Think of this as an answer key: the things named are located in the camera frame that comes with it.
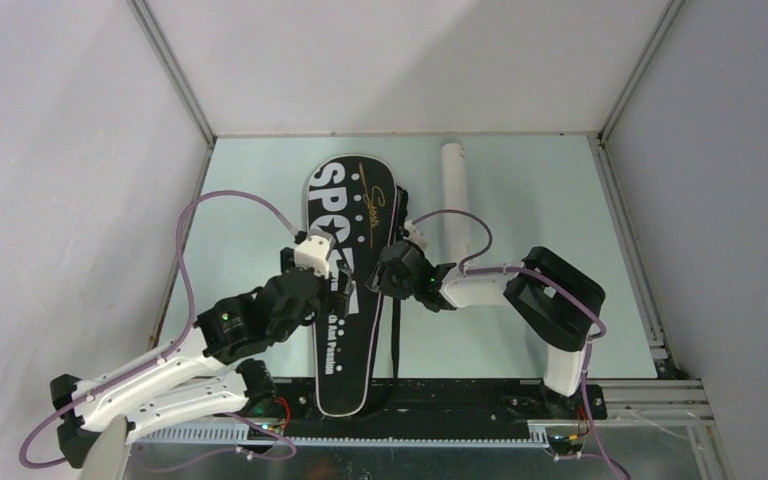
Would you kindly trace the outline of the black sport racket bag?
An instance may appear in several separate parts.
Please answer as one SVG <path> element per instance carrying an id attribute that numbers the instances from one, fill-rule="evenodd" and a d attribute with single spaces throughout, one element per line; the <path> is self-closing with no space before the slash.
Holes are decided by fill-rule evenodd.
<path id="1" fill-rule="evenodd" d="M 305 223 L 334 238 L 329 262 L 346 282 L 340 313 L 313 328 L 316 405 L 326 417 L 354 416 L 370 397 L 384 298 L 368 282 L 395 240 L 402 197 L 390 166 L 367 155 L 332 158 L 307 182 Z"/>

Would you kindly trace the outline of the white shuttlecock tube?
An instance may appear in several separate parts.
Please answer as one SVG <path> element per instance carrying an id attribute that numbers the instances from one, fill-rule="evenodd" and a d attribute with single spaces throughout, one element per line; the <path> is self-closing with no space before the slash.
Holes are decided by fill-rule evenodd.
<path id="1" fill-rule="evenodd" d="M 440 154 L 443 208 L 467 212 L 470 207 L 464 148 L 459 143 L 447 143 L 442 146 Z M 471 219 L 445 213 L 443 229 L 446 260 L 459 262 L 468 256 L 472 245 Z"/>

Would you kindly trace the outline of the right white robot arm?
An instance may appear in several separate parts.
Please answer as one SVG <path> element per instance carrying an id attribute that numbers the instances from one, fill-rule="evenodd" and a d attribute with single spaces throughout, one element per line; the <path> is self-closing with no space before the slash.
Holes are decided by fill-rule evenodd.
<path id="1" fill-rule="evenodd" d="M 556 418 L 580 407 L 592 343 L 607 333 L 599 317 L 604 289 L 541 246 L 518 263 L 469 268 L 434 265 L 418 244 L 400 240 L 384 249 L 367 288 L 396 300 L 413 298 L 432 312 L 511 307 L 546 344 L 541 402 Z"/>

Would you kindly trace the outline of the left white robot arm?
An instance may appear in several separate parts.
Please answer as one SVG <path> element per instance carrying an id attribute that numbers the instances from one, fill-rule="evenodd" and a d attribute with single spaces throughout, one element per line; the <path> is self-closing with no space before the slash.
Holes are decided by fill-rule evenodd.
<path id="1" fill-rule="evenodd" d="M 259 354 L 300 327 L 345 314 L 354 265 L 320 238 L 316 250 L 282 250 L 278 275 L 249 292 L 218 300 L 198 314 L 183 336 L 95 379 L 62 374 L 49 383 L 57 413 L 57 442 L 65 463 L 79 469 L 118 417 L 125 444 L 202 416 L 264 416 L 276 390 Z"/>

